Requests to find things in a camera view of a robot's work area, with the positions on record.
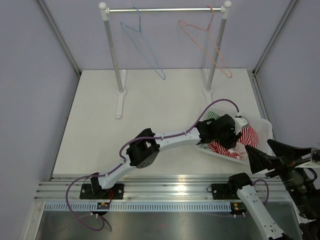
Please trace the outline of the green striped tank top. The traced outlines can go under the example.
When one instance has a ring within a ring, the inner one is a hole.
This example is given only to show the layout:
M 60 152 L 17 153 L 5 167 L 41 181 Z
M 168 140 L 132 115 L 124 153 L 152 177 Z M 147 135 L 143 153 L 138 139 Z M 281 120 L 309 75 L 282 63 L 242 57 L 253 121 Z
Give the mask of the green striped tank top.
M 216 112 L 214 112 L 214 111 L 207 112 L 207 117 L 206 117 L 207 122 L 212 122 L 213 120 L 217 120 L 219 118 L 220 118 L 220 115 L 217 114 Z

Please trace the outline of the pink wire hanger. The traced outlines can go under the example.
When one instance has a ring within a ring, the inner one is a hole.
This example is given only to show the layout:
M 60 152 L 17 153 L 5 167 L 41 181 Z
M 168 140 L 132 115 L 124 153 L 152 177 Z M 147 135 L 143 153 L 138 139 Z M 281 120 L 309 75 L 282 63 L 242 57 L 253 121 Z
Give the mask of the pink wire hanger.
M 206 5 L 205 7 L 209 11 L 209 19 L 206 25 L 200 26 L 184 19 L 180 19 L 178 21 L 178 26 L 200 50 L 200 52 L 203 53 L 208 61 L 210 61 L 210 74 L 213 75 L 216 70 L 219 70 L 225 77 L 230 79 L 233 77 L 233 73 L 223 57 L 221 45 L 227 25 L 231 2 L 226 1 L 225 5 L 220 7 L 220 10 L 215 10 L 214 7 L 210 5 Z M 213 23 L 217 13 L 221 14 L 221 18 L 217 36 L 214 36 Z

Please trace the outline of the red striped tank top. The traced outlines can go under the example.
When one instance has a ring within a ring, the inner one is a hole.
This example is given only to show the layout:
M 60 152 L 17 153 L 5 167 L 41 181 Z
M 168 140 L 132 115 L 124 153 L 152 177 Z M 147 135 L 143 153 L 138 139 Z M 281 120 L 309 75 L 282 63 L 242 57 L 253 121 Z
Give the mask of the red striped tank top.
M 251 126 L 243 128 L 241 133 L 242 135 L 234 148 L 227 149 L 215 141 L 212 141 L 208 147 L 212 152 L 219 155 L 244 161 L 248 157 L 245 146 L 249 145 L 254 148 L 257 147 L 259 138 L 256 131 Z

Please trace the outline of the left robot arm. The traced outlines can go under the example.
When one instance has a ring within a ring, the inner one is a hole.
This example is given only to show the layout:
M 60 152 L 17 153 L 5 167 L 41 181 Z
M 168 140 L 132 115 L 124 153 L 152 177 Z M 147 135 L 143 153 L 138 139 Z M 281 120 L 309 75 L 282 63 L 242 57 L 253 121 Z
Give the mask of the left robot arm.
M 87 198 L 95 200 L 109 197 L 108 191 L 118 180 L 135 169 L 150 166 L 160 152 L 181 146 L 208 145 L 211 142 L 217 142 L 226 149 L 234 148 L 242 136 L 242 129 L 248 124 L 237 113 L 236 116 L 225 114 L 218 119 L 198 121 L 181 132 L 154 133 L 146 128 L 120 149 L 120 163 L 106 173 L 91 177 Z

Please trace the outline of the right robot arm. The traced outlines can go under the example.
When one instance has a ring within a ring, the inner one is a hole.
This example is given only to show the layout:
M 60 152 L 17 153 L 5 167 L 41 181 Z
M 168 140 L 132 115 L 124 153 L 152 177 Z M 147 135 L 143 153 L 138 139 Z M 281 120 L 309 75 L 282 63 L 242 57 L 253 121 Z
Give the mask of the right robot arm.
M 301 165 L 307 162 L 319 163 L 320 145 L 315 143 L 312 147 L 302 148 L 273 139 L 267 140 L 267 143 L 274 155 L 268 155 L 249 145 L 245 146 L 251 172 L 255 174 L 266 171 L 266 177 L 280 178 L 287 193 L 273 196 L 271 201 L 290 202 L 294 208 L 294 216 L 305 220 L 295 226 L 294 230 L 300 230 L 304 240 L 318 240 L 320 238 L 320 191 L 314 185 L 318 175 L 313 170 L 314 178 L 309 178 Z M 226 190 L 230 197 L 239 198 L 244 203 L 264 240 L 290 239 L 272 218 L 246 173 L 230 176 Z

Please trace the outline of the blue wire hanger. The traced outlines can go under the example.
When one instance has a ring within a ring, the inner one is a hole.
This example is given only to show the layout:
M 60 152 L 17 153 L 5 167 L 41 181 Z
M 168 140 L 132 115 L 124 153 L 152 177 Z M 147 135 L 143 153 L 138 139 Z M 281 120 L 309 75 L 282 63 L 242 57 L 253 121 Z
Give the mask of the blue wire hanger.
M 147 37 L 143 33 L 140 10 L 135 6 L 133 6 L 132 9 L 135 10 L 138 15 L 137 27 L 133 27 L 125 23 L 124 21 L 120 22 L 120 26 L 128 39 L 133 44 L 134 48 L 139 52 L 147 65 L 150 67 L 150 69 L 153 70 L 162 80 L 165 80 L 166 74 L 161 65 L 158 63 L 157 56 L 154 53 L 154 50 Z

